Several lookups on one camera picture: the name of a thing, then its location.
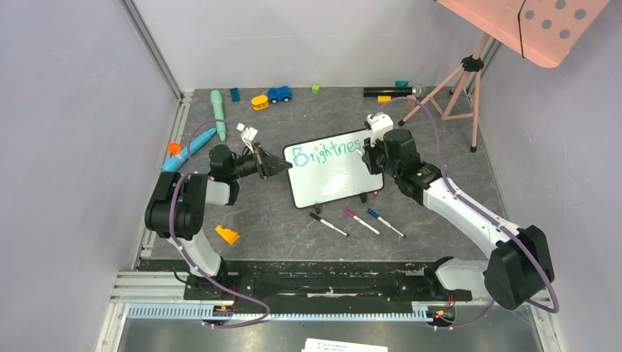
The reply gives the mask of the white whiteboard black frame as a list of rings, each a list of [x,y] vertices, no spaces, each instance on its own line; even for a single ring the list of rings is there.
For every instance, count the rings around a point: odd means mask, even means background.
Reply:
[[[381,190],[383,176],[371,175],[355,151],[363,150],[371,134],[359,129],[285,146],[284,159],[293,165],[288,181],[294,206],[315,207]]]

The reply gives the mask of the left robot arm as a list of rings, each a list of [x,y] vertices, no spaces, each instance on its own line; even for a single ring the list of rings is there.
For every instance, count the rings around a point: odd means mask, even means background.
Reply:
[[[147,204],[146,228],[172,244],[184,262],[169,272],[187,290],[208,298],[223,298],[230,291],[222,256],[202,230],[207,205],[232,206],[240,191],[238,181],[251,175],[267,179],[292,168],[292,163],[266,151],[256,142],[242,153],[218,144],[209,151],[210,170],[183,176],[164,171]]]

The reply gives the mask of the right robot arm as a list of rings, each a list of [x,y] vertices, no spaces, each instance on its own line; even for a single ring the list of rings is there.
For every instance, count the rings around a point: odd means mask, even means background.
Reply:
[[[530,303],[548,312],[560,305],[552,287],[555,273],[546,235],[535,225],[520,227],[483,207],[437,166],[421,161],[408,130],[367,138],[362,160],[372,175],[386,174],[402,195],[448,220],[487,258],[468,264],[446,260],[423,282],[425,293],[442,299],[452,290],[483,290],[501,307]]]

